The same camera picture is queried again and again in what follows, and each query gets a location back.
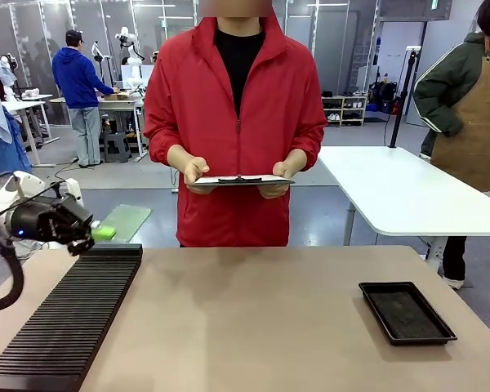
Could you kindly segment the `person's right hand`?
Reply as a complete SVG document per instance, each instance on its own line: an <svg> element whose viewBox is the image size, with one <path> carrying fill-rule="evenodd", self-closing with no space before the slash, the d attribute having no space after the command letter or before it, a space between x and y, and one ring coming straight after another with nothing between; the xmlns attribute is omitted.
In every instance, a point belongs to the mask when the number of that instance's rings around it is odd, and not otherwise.
<svg viewBox="0 0 490 392"><path fill-rule="evenodd" d="M183 175L185 186L191 192L195 194L209 194L213 191L213 188L199 188L194 185L198 178L210 170L204 158L189 154L181 145L173 145L167 151L167 163Z"/></svg>

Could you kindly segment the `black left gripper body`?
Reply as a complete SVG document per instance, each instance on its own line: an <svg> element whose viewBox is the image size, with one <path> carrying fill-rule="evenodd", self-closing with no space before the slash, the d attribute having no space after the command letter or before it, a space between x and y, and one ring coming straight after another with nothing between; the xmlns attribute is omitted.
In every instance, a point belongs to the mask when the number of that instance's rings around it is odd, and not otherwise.
<svg viewBox="0 0 490 392"><path fill-rule="evenodd" d="M92 240L92 218L73 195L38 196L16 205L9 214L9 232L16 238L68 245Z"/></svg>

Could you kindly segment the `person's left hand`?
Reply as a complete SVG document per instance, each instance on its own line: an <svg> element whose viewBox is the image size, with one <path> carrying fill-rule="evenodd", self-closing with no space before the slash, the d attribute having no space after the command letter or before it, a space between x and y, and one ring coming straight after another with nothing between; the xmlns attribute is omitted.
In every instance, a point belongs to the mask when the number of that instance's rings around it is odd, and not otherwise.
<svg viewBox="0 0 490 392"><path fill-rule="evenodd" d="M301 172L307 164L307 156L302 149L293 149L281 162L273 167L273 174L285 179L291 179L295 174ZM290 185L261 185L258 187L260 194L265 199L280 198L289 190Z"/></svg>

